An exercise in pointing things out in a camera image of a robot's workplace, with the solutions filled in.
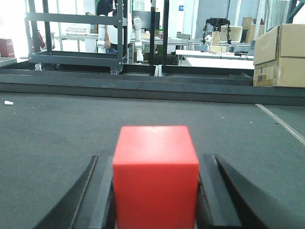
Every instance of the robotic arm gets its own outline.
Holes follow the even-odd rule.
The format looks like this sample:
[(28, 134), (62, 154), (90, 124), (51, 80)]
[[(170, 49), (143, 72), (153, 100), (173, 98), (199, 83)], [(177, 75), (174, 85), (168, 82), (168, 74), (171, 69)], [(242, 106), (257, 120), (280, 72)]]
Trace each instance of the robotic arm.
[(142, 63), (144, 61), (143, 53), (142, 53), (142, 41), (141, 41), (141, 28), (142, 28), (142, 22), (141, 18), (138, 16), (135, 16), (132, 20), (133, 27), (134, 27), (134, 33), (135, 33), (135, 49), (137, 51), (137, 62)]
[(227, 42), (228, 44), (231, 44), (230, 40), (230, 32), (231, 32), (231, 27), (230, 27), (230, 21), (227, 20), (226, 18), (209, 18), (205, 21), (205, 26), (203, 28), (203, 44), (205, 44), (205, 37), (206, 37), (206, 31), (208, 29), (208, 25), (213, 26), (213, 32), (218, 31), (220, 32), (221, 26), (226, 25), (227, 26)]
[(96, 42), (96, 45), (98, 47), (98, 53), (106, 53), (105, 50), (106, 25), (99, 25), (98, 31), (99, 31), (98, 40)]

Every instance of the red box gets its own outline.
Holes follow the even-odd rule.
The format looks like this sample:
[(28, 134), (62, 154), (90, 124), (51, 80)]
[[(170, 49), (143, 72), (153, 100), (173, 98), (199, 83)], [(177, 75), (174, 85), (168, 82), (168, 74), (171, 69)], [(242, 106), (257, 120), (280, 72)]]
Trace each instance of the red box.
[(0, 39), (0, 54), (1, 57), (15, 58), (12, 39)]
[(118, 228), (194, 228), (198, 177), (186, 126), (123, 127), (113, 158)]

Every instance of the monitor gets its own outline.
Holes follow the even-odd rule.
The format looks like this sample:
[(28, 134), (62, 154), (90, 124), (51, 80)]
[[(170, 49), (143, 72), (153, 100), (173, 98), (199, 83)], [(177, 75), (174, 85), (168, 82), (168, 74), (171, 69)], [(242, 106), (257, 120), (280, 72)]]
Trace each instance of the monitor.
[[(149, 30), (151, 28), (151, 12), (150, 11), (132, 11), (132, 18), (135, 16), (139, 16), (142, 21), (142, 29)], [(160, 12), (156, 12), (155, 17), (155, 27), (156, 30), (160, 29)]]

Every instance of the caster wheel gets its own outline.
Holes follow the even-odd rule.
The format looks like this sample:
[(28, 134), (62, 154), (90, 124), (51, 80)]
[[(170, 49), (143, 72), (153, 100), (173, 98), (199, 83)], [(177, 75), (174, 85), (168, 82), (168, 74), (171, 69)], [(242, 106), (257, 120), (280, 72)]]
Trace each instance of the caster wheel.
[(60, 67), (61, 67), (61, 65), (60, 64), (58, 64), (58, 63), (55, 63), (54, 65), (53, 65), (53, 67), (55, 68), (55, 69), (59, 69)]

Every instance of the window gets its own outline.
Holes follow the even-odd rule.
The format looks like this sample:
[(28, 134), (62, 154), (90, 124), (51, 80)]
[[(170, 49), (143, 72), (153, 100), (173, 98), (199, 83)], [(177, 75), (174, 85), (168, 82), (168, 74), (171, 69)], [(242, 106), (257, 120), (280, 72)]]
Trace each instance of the window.
[(135, 0), (133, 2), (133, 10), (145, 10), (145, 0)]

